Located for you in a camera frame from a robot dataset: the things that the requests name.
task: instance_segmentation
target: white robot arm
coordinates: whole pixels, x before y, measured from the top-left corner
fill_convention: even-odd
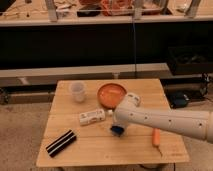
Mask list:
[[[140,97],[127,93],[114,112],[111,130],[125,130],[129,123],[136,123],[213,143],[213,114],[207,111],[159,110],[140,108]]]

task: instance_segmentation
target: wire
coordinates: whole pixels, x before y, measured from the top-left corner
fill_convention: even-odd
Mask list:
[[[174,171],[176,171],[176,164],[174,163],[174,169],[173,169]]]
[[[146,167],[143,164],[139,164],[139,166],[143,169],[151,170],[151,171],[155,171],[156,169],[158,169],[158,167]]]
[[[133,51],[134,51],[134,65],[135,65],[135,78],[138,78],[137,71],[137,41],[136,41],[136,28],[135,28],[135,20],[134,16],[132,16],[132,28],[133,28]]]
[[[204,97],[206,100],[208,100],[208,101],[210,101],[210,102],[212,102],[213,103],[213,100],[212,99],[210,99],[210,98],[208,98],[208,97]]]

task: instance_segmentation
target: black object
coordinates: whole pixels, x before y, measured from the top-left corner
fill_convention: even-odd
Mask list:
[[[73,143],[76,139],[77,139],[76,135],[72,132],[72,130],[69,130],[60,138],[58,138],[49,146],[47,146],[46,150],[51,157],[54,157],[56,154],[62,151],[69,144]]]
[[[186,94],[182,92],[172,92],[167,94],[171,108],[183,108],[188,105],[189,99]]]
[[[77,11],[78,17],[94,17],[100,14],[101,7],[99,5],[86,5]]]
[[[32,3],[32,0],[25,0],[26,4]]]
[[[5,12],[16,0],[0,0],[0,16]]]
[[[110,130],[113,132],[114,135],[116,136],[121,136],[124,132],[124,128],[120,127],[120,126],[115,126],[113,125]]]
[[[170,47],[167,64],[173,75],[212,73],[213,46]]]

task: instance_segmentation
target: orange item on shelf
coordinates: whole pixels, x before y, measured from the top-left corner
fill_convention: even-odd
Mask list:
[[[132,0],[101,0],[102,13],[109,15],[128,15],[132,13]]]

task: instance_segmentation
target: wooden table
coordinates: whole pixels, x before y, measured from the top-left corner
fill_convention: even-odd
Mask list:
[[[119,83],[127,91],[141,96],[141,106],[146,108],[168,108],[161,83],[158,79],[90,80],[85,81],[87,99],[84,103],[73,102],[68,87],[71,81],[58,83],[42,139],[38,167],[100,166],[188,162],[189,156],[182,137],[161,131],[159,151],[152,146],[152,128],[132,124],[122,137],[110,131],[112,117],[88,126],[80,126],[78,114],[100,108],[98,89],[106,83]],[[60,135],[72,129],[77,141],[69,145],[54,158],[48,156],[45,147]]]

